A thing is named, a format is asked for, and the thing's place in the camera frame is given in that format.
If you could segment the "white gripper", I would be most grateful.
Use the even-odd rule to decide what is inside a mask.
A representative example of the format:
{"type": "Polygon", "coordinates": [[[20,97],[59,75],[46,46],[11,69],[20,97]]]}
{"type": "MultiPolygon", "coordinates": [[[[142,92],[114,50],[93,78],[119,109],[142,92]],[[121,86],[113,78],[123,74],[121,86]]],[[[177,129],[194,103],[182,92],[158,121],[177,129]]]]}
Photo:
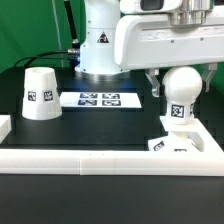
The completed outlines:
{"type": "Polygon", "coordinates": [[[146,69],[154,97],[160,96],[156,68],[205,64],[208,92],[215,62],[224,61],[224,12],[209,12],[204,24],[190,26],[172,26],[166,14],[124,16],[116,27],[114,57],[122,69],[146,69]]]}

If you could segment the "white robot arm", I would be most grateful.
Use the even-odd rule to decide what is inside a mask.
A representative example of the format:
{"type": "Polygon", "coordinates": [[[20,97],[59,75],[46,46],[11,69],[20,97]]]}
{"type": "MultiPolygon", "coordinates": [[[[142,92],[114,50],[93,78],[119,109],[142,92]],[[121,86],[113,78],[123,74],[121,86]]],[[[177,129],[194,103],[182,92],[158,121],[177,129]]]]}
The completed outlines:
{"type": "Polygon", "coordinates": [[[161,95],[161,68],[202,64],[209,87],[224,62],[224,0],[84,0],[80,77],[111,80],[143,69],[161,95]]]}

